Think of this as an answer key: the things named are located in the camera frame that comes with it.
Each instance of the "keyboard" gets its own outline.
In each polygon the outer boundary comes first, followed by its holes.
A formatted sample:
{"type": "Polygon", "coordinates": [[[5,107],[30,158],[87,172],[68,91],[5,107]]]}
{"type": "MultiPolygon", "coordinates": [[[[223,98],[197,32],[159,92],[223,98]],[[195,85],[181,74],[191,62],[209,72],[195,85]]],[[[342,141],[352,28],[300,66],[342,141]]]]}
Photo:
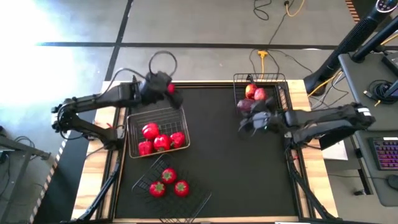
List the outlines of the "keyboard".
{"type": "Polygon", "coordinates": [[[398,138],[368,139],[379,170],[398,170],[398,138]]]}

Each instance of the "black wire basket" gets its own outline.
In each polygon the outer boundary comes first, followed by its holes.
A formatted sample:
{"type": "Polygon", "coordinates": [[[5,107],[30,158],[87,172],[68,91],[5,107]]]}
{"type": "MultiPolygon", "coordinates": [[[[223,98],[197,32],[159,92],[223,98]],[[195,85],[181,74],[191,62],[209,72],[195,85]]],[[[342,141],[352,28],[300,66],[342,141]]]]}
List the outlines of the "black wire basket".
{"type": "Polygon", "coordinates": [[[168,155],[161,155],[149,170],[132,186],[132,193],[142,197],[148,209],[154,211],[162,223],[191,223],[211,197],[211,192],[202,187],[187,170],[181,169],[175,159],[168,155]],[[177,173],[177,180],[186,180],[189,184],[189,194],[179,197],[174,194],[174,184],[166,184],[165,195],[155,198],[149,193],[151,183],[161,181],[162,172],[166,168],[173,168],[177,173]]]}
{"type": "Polygon", "coordinates": [[[129,142],[129,155],[131,158],[135,159],[138,157],[145,157],[139,155],[138,144],[142,141],[145,141],[141,129],[148,123],[156,123],[159,127],[160,134],[166,134],[167,136],[170,136],[176,132],[184,133],[185,144],[176,149],[170,149],[163,152],[154,152],[145,156],[153,156],[155,154],[186,149],[190,145],[187,121],[185,120],[185,113],[182,107],[178,110],[173,108],[163,108],[136,113],[127,117],[127,136],[129,142]]]}
{"type": "Polygon", "coordinates": [[[237,104],[239,100],[245,99],[246,86],[251,83],[256,84],[258,88],[263,88],[268,98],[273,97],[278,110],[292,109],[285,75],[281,73],[237,73],[233,79],[237,112],[237,104]]]}

